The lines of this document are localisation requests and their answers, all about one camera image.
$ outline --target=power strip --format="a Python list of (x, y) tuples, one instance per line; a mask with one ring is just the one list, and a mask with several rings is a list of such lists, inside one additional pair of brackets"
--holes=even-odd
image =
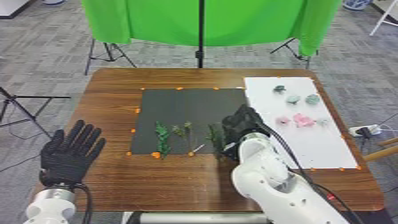
[(382, 134), (382, 129), (381, 129), (379, 125), (373, 124), (373, 125), (368, 125), (368, 126), (352, 127), (352, 128), (349, 129), (350, 135), (352, 135), (354, 137), (363, 137), (363, 135), (357, 134), (357, 130), (359, 130), (361, 128), (368, 128), (368, 129), (370, 129), (370, 133), (372, 133), (372, 135), (381, 135), (381, 134)]

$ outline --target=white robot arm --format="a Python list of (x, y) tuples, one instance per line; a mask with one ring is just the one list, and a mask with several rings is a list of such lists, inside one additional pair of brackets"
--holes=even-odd
[(68, 224), (75, 212), (75, 193), (63, 188), (47, 189), (38, 193), (29, 205), (29, 220), (23, 224)]
[(254, 132), (240, 143), (233, 184), (276, 224), (349, 224), (304, 178), (288, 170), (269, 136)]

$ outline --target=black mat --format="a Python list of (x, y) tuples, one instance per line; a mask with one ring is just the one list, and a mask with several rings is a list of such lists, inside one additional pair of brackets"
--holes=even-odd
[(206, 140), (208, 125), (221, 124), (244, 103), (246, 92), (240, 89), (146, 90), (132, 142), (134, 154), (151, 154), (157, 151), (157, 121), (167, 126), (171, 133), (171, 154), (187, 154), (190, 151), (187, 141), (173, 133), (173, 125), (183, 127), (187, 121), (192, 122), (192, 145), (205, 144), (198, 153), (214, 153), (212, 142)]

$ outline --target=orange object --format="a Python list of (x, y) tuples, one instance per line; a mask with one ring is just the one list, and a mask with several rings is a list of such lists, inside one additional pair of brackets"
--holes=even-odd
[(155, 159), (160, 159), (160, 152), (153, 152), (151, 156)]

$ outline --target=small toy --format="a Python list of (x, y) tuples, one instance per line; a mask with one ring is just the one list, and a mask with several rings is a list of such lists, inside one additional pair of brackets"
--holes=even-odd
[(310, 105), (317, 105), (320, 103), (320, 96), (317, 94), (311, 94), (306, 98), (306, 102)]
[(278, 118), (278, 124), (281, 124), (281, 125), (288, 125), (290, 124), (290, 119), (288, 119), (286, 116)]
[(294, 116), (294, 120), (295, 120), (299, 128), (313, 127), (315, 120), (308, 116), (304, 116), (301, 113)]
[(294, 95), (288, 97), (286, 102), (295, 105), (299, 103), (301, 99), (302, 99), (302, 97)]
[(326, 118), (317, 119), (317, 124), (326, 127), (329, 124), (329, 120)]
[(286, 88), (283, 85), (279, 85), (276, 88), (274, 88), (274, 92), (283, 94), (283, 92), (286, 91)]

